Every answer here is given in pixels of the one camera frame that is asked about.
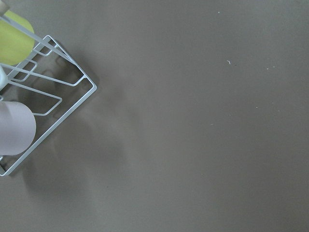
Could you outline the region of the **pink cup on rack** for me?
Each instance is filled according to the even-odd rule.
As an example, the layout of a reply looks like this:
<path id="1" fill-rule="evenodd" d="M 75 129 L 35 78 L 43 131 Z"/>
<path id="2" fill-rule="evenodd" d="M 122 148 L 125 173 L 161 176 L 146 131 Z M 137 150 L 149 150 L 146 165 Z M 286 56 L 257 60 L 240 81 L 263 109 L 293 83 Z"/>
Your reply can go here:
<path id="1" fill-rule="evenodd" d="M 36 120 L 32 111 L 15 101 L 0 102 L 0 155 L 15 156 L 33 142 Z"/>

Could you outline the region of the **yellow-green cup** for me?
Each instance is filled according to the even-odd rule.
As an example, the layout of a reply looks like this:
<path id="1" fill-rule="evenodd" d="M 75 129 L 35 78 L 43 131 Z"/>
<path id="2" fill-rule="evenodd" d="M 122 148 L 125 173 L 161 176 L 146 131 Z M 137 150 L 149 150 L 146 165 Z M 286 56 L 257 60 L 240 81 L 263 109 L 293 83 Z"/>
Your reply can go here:
<path id="1" fill-rule="evenodd" d="M 0 15 L 6 16 L 20 24 L 30 32 L 34 32 L 32 25 L 23 17 L 10 11 L 6 4 L 0 5 Z M 34 47 L 34 39 L 20 30 L 0 21 L 0 62 L 7 65 L 16 65 L 25 60 Z"/>

